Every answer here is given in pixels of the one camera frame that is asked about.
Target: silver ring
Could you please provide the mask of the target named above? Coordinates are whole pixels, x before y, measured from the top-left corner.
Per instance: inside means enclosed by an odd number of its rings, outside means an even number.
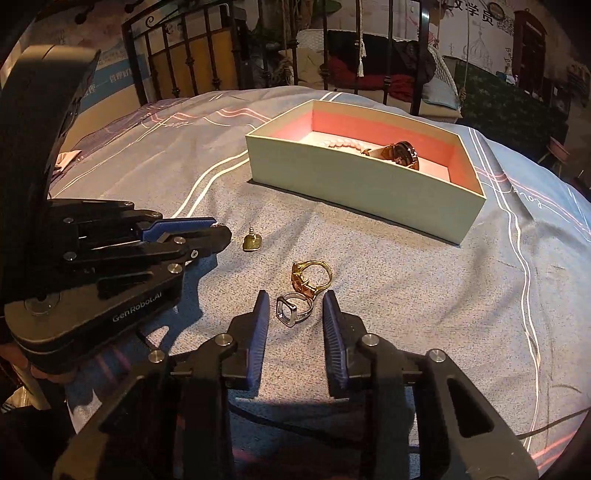
[[[289,301],[291,299],[304,300],[308,304],[308,309],[305,312],[298,312],[297,307]],[[283,305],[285,305],[290,310],[289,318],[285,316],[285,314],[283,313]],[[283,295],[277,297],[277,318],[282,323],[291,328],[296,323],[300,323],[306,320],[312,313],[313,307],[314,303],[312,302],[312,300],[301,293],[298,293],[296,291],[284,293]]]

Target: black cable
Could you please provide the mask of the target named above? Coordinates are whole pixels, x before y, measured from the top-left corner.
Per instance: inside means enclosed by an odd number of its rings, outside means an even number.
[[[533,437],[534,435],[538,435],[539,433],[545,432],[546,430],[555,427],[556,425],[558,425],[559,423],[562,423],[566,420],[570,420],[573,419],[575,417],[578,417],[579,415],[582,415],[583,413],[588,412],[589,410],[591,410],[591,407],[587,407],[584,408],[583,410],[579,410],[576,411],[574,413],[571,413],[570,415],[567,415],[566,417],[562,417],[561,419],[555,420],[552,423],[549,423],[548,425],[546,425],[545,427],[542,427],[540,429],[537,430],[533,430],[529,433],[520,433],[519,435],[515,435],[517,437],[518,440],[523,440],[526,439],[528,437]]]
[[[279,430],[284,430],[285,432],[294,433],[301,437],[308,437],[312,438],[318,442],[324,443],[332,448],[348,448],[348,449],[355,449],[359,450],[362,448],[363,443],[360,440],[350,440],[344,439],[341,437],[335,437],[330,433],[323,432],[322,430],[314,430],[309,429],[306,427],[298,427],[296,425],[290,425],[288,423],[282,423],[280,421],[274,421],[270,419],[266,419],[264,417],[260,417],[251,413],[249,411],[243,410],[236,405],[229,404],[229,410],[234,415],[238,415],[239,417],[256,423],[258,425],[263,425],[265,427],[272,427]],[[418,447],[409,446],[408,453],[418,453]]]

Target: human hand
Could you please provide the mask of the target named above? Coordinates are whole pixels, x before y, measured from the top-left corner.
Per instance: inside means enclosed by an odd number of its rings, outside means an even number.
[[[29,360],[14,342],[0,345],[0,356],[21,370],[27,370],[29,368]],[[76,370],[60,375],[50,375],[31,365],[31,375],[40,380],[45,379],[59,384],[67,384],[74,380]]]

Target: black metal railing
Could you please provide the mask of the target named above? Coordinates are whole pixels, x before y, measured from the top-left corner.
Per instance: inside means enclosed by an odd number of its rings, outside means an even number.
[[[152,49],[152,45],[150,43],[150,33],[155,30],[160,30],[163,37],[163,44],[164,44],[164,52],[166,55],[167,66],[169,69],[170,74],[170,81],[172,85],[171,93],[175,97],[179,97],[181,94],[181,90],[177,84],[177,77],[174,71],[173,66],[173,58],[171,55],[171,49],[176,47],[178,43],[174,45],[170,45],[168,41],[168,36],[170,34],[169,28],[173,25],[178,25],[180,27],[180,33],[182,36],[181,42],[184,44],[184,51],[186,54],[185,64],[189,69],[189,75],[191,79],[191,86],[192,86],[192,93],[193,95],[198,95],[198,85],[197,85],[197,75],[196,69],[203,67],[196,63],[196,59],[193,57],[193,53],[191,52],[191,41],[192,39],[189,37],[189,32],[187,29],[187,20],[186,17],[188,15],[192,15],[198,12],[203,12],[203,18],[205,23],[205,36],[207,38],[207,50],[209,53],[209,63],[212,72],[212,87],[214,90],[219,90],[222,87],[222,80],[219,77],[219,69],[217,65],[217,59],[215,55],[215,50],[213,46],[213,34],[212,27],[210,23],[210,12],[214,9],[220,9],[220,7],[224,8],[227,12],[226,22],[222,22],[223,28],[230,29],[230,37],[232,42],[232,55],[234,59],[235,69],[236,69],[236,79],[238,82],[238,88],[244,89],[247,86],[245,83],[245,76],[244,76],[244,67],[243,64],[248,62],[249,52],[242,51],[241,44],[248,44],[248,42],[244,42],[243,38],[239,38],[238,28],[237,28],[237,20],[235,18],[235,6],[234,0],[217,0],[205,4],[196,5],[195,7],[191,7],[187,10],[179,10],[176,9],[173,12],[165,15],[162,19],[158,20],[154,23],[154,16],[153,13],[161,9],[162,7],[171,3],[172,0],[161,0],[160,2],[151,5],[150,7],[144,9],[140,13],[134,15],[132,18],[127,20],[122,25],[122,33],[124,38],[125,48],[127,50],[127,54],[129,57],[130,68],[132,72],[132,77],[134,80],[134,85],[138,94],[138,99],[140,104],[145,104],[148,102],[146,91],[144,88],[144,83],[142,81],[142,75],[140,71],[139,61],[138,61],[138,54],[136,50],[135,42],[137,40],[143,39],[146,45],[146,54],[147,54],[147,63],[148,67],[150,68],[150,75],[152,84],[154,87],[154,92],[157,99],[161,99],[162,92],[161,92],[161,82],[158,78],[158,71],[156,65],[154,63],[154,56],[160,54],[162,50],[158,52],[154,52]],[[296,39],[296,16],[295,12],[295,5],[296,2],[299,0],[288,0],[289,3],[289,27],[291,31],[291,38],[287,39],[286,47],[291,50],[292,52],[292,67],[293,67],[293,83],[295,85],[298,84],[298,68],[297,68],[297,39]],[[355,48],[357,52],[357,57],[360,58],[359,52],[361,48],[361,41],[363,32],[361,29],[362,19],[360,16],[361,10],[361,1],[356,0],[356,40],[355,40]],[[321,0],[321,12],[322,12],[322,30],[323,30],[323,37],[324,37],[324,64],[320,68],[320,75],[323,80],[323,86],[325,90],[329,88],[329,80],[330,80],[330,72],[328,70],[328,61],[329,61],[329,41],[328,41],[328,27],[327,27],[327,14],[326,14],[326,0]],[[413,90],[413,101],[411,103],[410,113],[412,115],[418,115],[419,109],[421,105],[421,97],[423,94],[423,85],[426,82],[426,69],[424,68],[426,58],[428,55],[428,34],[429,34],[429,10],[428,10],[428,0],[420,0],[419,1],[419,25],[418,25],[418,62],[417,62],[417,74],[415,76],[414,82],[414,90]],[[262,0],[257,0],[257,7],[259,13],[259,27],[261,31],[265,29],[265,22],[263,16],[263,6]],[[387,57],[385,61],[386,66],[386,75],[384,77],[384,105],[387,103],[389,89],[392,84],[392,45],[393,45],[393,15],[394,15],[394,2],[393,0],[388,0],[388,45],[387,45]],[[141,33],[134,34],[133,27],[138,22],[144,21],[144,25],[146,30],[142,31]],[[261,50],[261,57],[262,57],[262,69],[263,74],[262,77],[264,79],[265,87],[270,86],[270,78],[271,72],[269,70],[269,61],[268,61],[268,53],[267,48],[265,45],[265,41],[262,36],[259,39],[259,48]],[[358,73],[355,73],[355,85],[354,85],[354,92],[357,94],[359,92],[359,77]]]

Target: ribbed blue pad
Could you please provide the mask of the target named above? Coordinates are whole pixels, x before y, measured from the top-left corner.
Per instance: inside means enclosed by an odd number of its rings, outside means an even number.
[[[150,228],[143,231],[142,240],[155,242],[163,233],[174,235],[175,233],[190,232],[211,227],[214,223],[216,223],[216,219],[211,217],[156,220]]]
[[[248,370],[246,372],[249,390],[259,383],[262,374],[262,361],[265,356],[267,330],[269,329],[269,294],[266,291],[259,292],[253,314],[256,317],[256,326],[248,351]]]
[[[347,372],[347,360],[345,343],[340,334],[339,319],[334,304],[329,301],[329,296],[324,295],[322,300],[322,325],[324,329],[326,354],[329,356],[329,365],[335,380],[340,387],[345,389],[349,380]]]

